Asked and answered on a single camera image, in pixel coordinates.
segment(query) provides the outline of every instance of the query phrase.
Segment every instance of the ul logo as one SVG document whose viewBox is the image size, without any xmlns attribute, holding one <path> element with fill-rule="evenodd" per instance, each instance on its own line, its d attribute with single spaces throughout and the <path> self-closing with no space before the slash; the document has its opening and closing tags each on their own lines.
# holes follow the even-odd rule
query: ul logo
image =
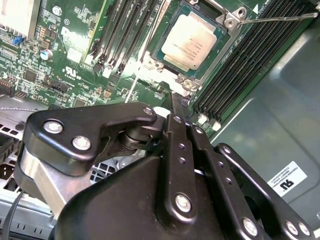
<svg viewBox="0 0 320 240">
<path fill-rule="evenodd" d="M 294 185 L 293 181 L 285 180 L 285 182 L 280 184 L 280 187 L 282 187 L 284 190 L 287 190 L 288 188 L 292 187 Z"/>
</svg>

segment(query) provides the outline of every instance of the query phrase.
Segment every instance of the cable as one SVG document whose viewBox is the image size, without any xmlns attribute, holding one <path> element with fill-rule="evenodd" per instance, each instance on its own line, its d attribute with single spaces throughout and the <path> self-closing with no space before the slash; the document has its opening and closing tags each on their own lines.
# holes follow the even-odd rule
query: cable
<svg viewBox="0 0 320 240">
<path fill-rule="evenodd" d="M 146 43 L 145 43 L 145 46 L 144 46 L 144 49 L 143 49 L 143 52 L 142 52 L 142 55 L 141 55 L 141 58 L 140 58 L 140 61 L 139 61 L 140 66 L 139 66 L 137 72 L 139 72 L 139 70 L 140 70 L 140 68 L 141 68 L 141 66 L 142 66 L 142 63 L 143 63 L 143 61 L 144 61 L 144 58 L 145 58 L 145 55 L 146 55 L 146 52 L 147 52 L 148 45 L 149 45 L 149 43 L 151 42 L 151 39 L 152 39 L 153 35 L 155 34 L 157 22 L 158 22 L 158 20 L 159 20 L 159 18 L 160 18 L 161 11 L 162 11 L 162 9 L 163 9 L 164 6 L 165 6 L 166 1 L 167 1 L 167 0 L 162 0 L 162 3 L 161 3 L 161 5 L 160 5 L 160 7 L 159 7 L 159 10 L 158 10 L 158 12 L 156 13 L 156 17 L 155 17 L 155 19 L 154 19 L 154 22 L 152 23 L 151 30 L 150 30 L 150 32 L 149 32 L 148 38 L 147 38 L 147 40 L 146 40 Z M 125 99 L 125 103 L 129 102 L 130 96 L 131 96 L 132 92 L 134 91 L 134 89 L 135 89 L 135 87 L 136 87 L 136 84 L 137 84 L 137 82 L 138 82 L 138 79 L 139 79 L 139 77 L 136 76 L 135 79 L 134 79 L 134 81 L 133 81 L 133 84 L 132 84 L 132 86 L 131 86 L 131 88 L 130 88 L 130 91 L 129 91 L 129 93 L 128 93 L 128 96 L 127 96 L 126 99 Z"/>
<path fill-rule="evenodd" d="M 16 197 L 14 202 L 12 203 L 12 206 L 9 209 L 8 214 L 6 215 L 2 227 L 2 239 L 3 240 L 10 240 L 10 228 L 12 219 L 14 218 L 15 211 L 17 209 L 18 203 L 22 197 L 22 195 L 25 193 L 25 191 L 21 191 L 20 194 Z"/>
<path fill-rule="evenodd" d="M 22 107 L 11 107 L 11 106 L 0 106 L 0 111 L 23 111 L 23 112 L 38 112 L 38 109 L 22 108 Z"/>
</svg>

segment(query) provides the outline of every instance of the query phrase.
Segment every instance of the motherboard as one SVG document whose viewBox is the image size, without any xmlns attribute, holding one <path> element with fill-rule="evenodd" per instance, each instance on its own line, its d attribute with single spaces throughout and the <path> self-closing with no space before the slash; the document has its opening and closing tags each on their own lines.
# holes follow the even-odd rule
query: motherboard
<svg viewBox="0 0 320 240">
<path fill-rule="evenodd" d="M 312 19 L 302 0 L 0 0 L 0 94 L 58 108 L 183 96 L 208 135 Z"/>
</svg>

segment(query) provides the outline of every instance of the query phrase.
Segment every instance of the ram slot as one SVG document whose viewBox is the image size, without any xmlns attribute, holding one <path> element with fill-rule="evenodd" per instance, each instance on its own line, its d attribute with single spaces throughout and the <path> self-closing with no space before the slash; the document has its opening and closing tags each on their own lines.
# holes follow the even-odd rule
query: ram slot
<svg viewBox="0 0 320 240">
<path fill-rule="evenodd" d="M 114 32 L 117 28 L 119 21 L 121 20 L 120 16 L 123 15 L 126 5 L 126 0 L 118 0 L 115 4 L 110 6 L 107 10 L 107 14 L 111 12 L 111 17 L 108 20 L 106 26 L 104 27 L 102 38 L 95 47 L 93 57 L 97 60 L 109 46 L 111 40 L 110 31 Z"/>
<path fill-rule="evenodd" d="M 152 4 L 149 6 L 148 10 L 146 11 L 146 14 L 144 15 L 143 19 L 142 19 L 142 27 L 140 27 L 138 29 L 138 31 L 135 32 L 135 35 L 132 37 L 133 38 L 133 41 L 132 43 L 130 44 L 130 47 L 129 49 L 126 51 L 126 53 L 124 54 L 122 60 L 121 60 L 121 63 L 119 65 L 119 67 L 117 68 L 116 70 L 116 75 L 119 77 L 121 76 L 121 74 L 124 72 L 125 70 L 125 67 L 126 65 L 128 64 L 129 60 L 130 60 L 130 57 L 132 56 L 140 38 L 142 37 L 147 25 L 148 25 L 148 22 L 149 22 L 149 19 L 151 18 L 151 15 L 154 11 L 154 9 L 156 8 L 157 4 L 158 4 L 158 0 L 153 0 L 153 1 L 150 1 L 152 2 Z"/>
<path fill-rule="evenodd" d="M 121 17 L 119 19 L 119 22 L 116 28 L 113 29 L 111 34 L 111 39 L 108 45 L 106 46 L 106 48 L 104 49 L 102 56 L 100 57 L 99 61 L 101 63 L 105 64 L 105 62 L 110 58 L 110 54 L 114 47 L 115 41 L 119 37 L 119 35 L 121 35 L 121 33 L 124 31 L 124 28 L 127 25 L 127 21 L 130 20 L 131 11 L 134 9 L 135 3 L 136 3 L 135 0 L 130 0 L 129 2 L 127 2 L 123 10 L 123 13 L 121 14 L 122 16 L 125 16 L 125 17 Z"/>
<path fill-rule="evenodd" d="M 298 16 L 308 12 L 299 0 L 274 0 L 260 18 Z M 221 117 L 297 30 L 301 22 L 266 22 L 253 24 L 231 57 L 218 70 L 208 87 L 195 102 L 198 112 Z"/>
<path fill-rule="evenodd" d="M 123 48 L 126 44 L 126 42 L 128 41 L 129 36 L 132 34 L 132 31 L 134 29 L 134 27 L 137 26 L 138 19 L 140 17 L 140 10 L 141 10 L 141 4 L 142 4 L 142 0 L 140 0 L 140 2 L 136 5 L 135 10 L 133 12 L 133 15 L 125 29 L 125 35 L 124 37 L 121 39 L 120 44 L 118 45 L 118 47 L 115 50 L 115 53 L 113 54 L 113 57 L 111 58 L 111 60 L 109 61 L 107 68 L 109 68 L 110 70 L 112 70 L 115 65 L 117 64 L 119 57 L 123 51 Z"/>
</svg>

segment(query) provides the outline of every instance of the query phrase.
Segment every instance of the capacitor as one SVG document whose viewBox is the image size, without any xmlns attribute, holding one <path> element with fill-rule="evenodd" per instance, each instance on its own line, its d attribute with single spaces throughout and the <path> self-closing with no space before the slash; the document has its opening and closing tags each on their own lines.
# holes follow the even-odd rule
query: capacitor
<svg viewBox="0 0 320 240">
<path fill-rule="evenodd" d="M 54 56 L 54 53 L 50 49 L 43 50 L 40 53 L 40 58 L 44 61 L 51 59 Z"/>
</svg>

